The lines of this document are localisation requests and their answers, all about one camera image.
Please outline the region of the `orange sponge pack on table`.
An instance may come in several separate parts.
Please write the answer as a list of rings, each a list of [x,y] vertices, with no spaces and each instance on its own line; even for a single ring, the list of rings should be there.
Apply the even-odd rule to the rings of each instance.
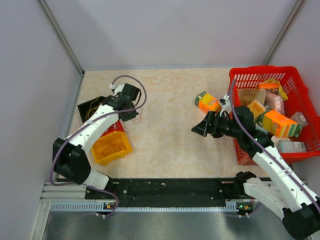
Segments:
[[[195,98],[195,105],[205,114],[208,112],[220,112],[222,109],[220,102],[206,91],[201,92]]]

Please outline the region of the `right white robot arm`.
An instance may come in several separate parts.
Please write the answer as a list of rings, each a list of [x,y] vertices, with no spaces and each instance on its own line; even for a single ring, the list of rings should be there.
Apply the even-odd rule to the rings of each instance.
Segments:
[[[239,173],[233,192],[239,198],[257,199],[281,220],[296,240],[320,237],[320,197],[295,174],[282,158],[271,138],[256,129],[254,115],[246,106],[232,109],[232,115],[209,111],[191,131],[202,137],[228,136],[270,177],[277,190],[253,173]]]

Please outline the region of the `brown cardboard box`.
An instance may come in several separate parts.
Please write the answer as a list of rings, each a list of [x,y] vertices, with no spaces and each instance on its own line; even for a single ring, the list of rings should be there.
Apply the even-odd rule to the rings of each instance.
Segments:
[[[254,100],[264,105],[266,95],[267,91],[265,89],[241,89],[238,97],[242,106],[247,106]]]

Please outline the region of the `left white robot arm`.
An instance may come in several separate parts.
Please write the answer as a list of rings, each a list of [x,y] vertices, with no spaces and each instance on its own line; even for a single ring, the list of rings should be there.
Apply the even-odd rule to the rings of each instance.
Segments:
[[[53,143],[50,173],[57,173],[78,185],[96,188],[102,198],[109,198],[114,187],[109,177],[91,167],[87,154],[101,135],[117,121],[138,115],[134,102],[142,91],[129,83],[113,85],[113,94],[105,97],[92,116],[73,134]]]

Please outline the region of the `yellow bag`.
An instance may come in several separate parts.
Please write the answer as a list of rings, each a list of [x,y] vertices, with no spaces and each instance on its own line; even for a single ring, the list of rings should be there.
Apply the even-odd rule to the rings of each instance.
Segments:
[[[284,101],[288,100],[288,96],[285,93],[285,91],[283,90],[283,87],[278,80],[276,80],[274,78],[270,78],[268,80],[265,80],[264,83],[271,86],[271,88],[267,89],[268,92],[280,96]]]

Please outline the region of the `yellow sponge pack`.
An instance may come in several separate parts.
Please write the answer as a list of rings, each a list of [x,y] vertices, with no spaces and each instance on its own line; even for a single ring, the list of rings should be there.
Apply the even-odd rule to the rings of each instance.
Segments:
[[[252,112],[254,119],[257,119],[260,115],[262,115],[266,111],[265,106],[256,99],[253,100],[251,103],[249,103],[247,107]]]

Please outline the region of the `red plastic bin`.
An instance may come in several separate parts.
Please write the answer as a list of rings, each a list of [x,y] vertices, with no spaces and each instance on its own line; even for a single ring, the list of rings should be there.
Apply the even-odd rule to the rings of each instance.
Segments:
[[[107,134],[110,134],[114,131],[117,131],[117,132],[124,132],[124,128],[123,128],[123,125],[122,123],[118,120],[117,122],[115,122],[114,124],[112,124],[105,132],[104,132],[104,135],[107,135]]]

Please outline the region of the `yellow plastic bin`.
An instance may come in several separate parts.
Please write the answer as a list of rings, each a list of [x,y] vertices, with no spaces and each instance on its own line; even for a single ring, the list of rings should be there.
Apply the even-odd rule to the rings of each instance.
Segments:
[[[91,148],[96,164],[107,166],[112,161],[124,158],[133,151],[132,145],[123,131],[113,131],[100,137]]]

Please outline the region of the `pink packet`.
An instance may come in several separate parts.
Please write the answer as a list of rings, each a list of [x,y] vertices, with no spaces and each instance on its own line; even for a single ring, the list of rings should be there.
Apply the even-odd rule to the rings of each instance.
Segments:
[[[267,92],[264,105],[266,106],[267,109],[276,111],[282,115],[285,114],[284,101],[277,94]]]

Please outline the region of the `white wrapped packet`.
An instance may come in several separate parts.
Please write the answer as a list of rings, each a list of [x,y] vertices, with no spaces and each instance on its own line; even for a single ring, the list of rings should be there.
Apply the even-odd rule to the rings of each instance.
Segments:
[[[272,136],[271,141],[280,153],[306,153],[306,147],[303,142],[291,141],[288,137]]]

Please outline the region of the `grey small box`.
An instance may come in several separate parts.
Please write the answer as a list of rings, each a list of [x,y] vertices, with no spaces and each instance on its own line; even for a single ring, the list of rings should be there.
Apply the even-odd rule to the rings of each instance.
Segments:
[[[307,119],[306,117],[304,116],[304,114],[302,112],[295,112],[291,117],[290,117],[291,120],[297,122],[299,125],[301,125],[302,128],[308,126],[308,122],[307,122]]]

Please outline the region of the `black plastic bin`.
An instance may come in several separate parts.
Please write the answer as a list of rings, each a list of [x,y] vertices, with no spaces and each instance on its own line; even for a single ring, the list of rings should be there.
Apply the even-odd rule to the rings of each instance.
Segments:
[[[77,105],[77,109],[80,115],[81,122],[86,122],[98,109],[99,105],[105,99],[104,96],[97,96],[94,99],[88,100],[86,102]]]

